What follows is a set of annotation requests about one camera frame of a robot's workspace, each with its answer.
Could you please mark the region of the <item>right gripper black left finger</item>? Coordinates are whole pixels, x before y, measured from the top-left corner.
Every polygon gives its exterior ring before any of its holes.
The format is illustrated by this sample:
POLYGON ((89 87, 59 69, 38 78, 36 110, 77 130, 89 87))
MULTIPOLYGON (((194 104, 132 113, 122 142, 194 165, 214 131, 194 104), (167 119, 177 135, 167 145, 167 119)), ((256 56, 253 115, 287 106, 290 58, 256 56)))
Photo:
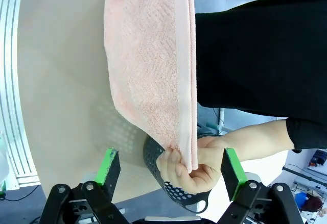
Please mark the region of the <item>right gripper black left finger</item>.
POLYGON ((119 152, 109 148, 93 180, 75 188, 67 184, 52 187, 44 207, 44 222, 79 223, 83 215, 92 215, 96 223, 127 223, 112 203, 120 171, 119 152))

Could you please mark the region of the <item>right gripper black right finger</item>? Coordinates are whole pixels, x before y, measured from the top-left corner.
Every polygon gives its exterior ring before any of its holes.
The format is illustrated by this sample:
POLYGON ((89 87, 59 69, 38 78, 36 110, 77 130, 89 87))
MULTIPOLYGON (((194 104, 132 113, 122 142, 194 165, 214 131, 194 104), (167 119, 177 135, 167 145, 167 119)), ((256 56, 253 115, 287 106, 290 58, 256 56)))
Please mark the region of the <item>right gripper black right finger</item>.
POLYGON ((276 183, 267 187, 249 180, 235 150, 224 150, 221 173, 231 204, 220 223, 244 223, 246 218, 255 223, 303 223, 289 186, 276 183))

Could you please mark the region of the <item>person's left hand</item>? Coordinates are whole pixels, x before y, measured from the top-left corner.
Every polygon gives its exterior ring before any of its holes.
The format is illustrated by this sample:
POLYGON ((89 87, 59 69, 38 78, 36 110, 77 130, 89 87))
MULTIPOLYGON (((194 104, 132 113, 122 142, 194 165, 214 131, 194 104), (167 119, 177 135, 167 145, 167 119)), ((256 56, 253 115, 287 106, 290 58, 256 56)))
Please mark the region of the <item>person's left hand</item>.
POLYGON ((178 150, 167 149, 156 160, 161 178, 187 193, 198 194, 214 188, 221 175, 224 149, 228 145, 220 137, 198 139, 198 168, 188 172, 178 150))

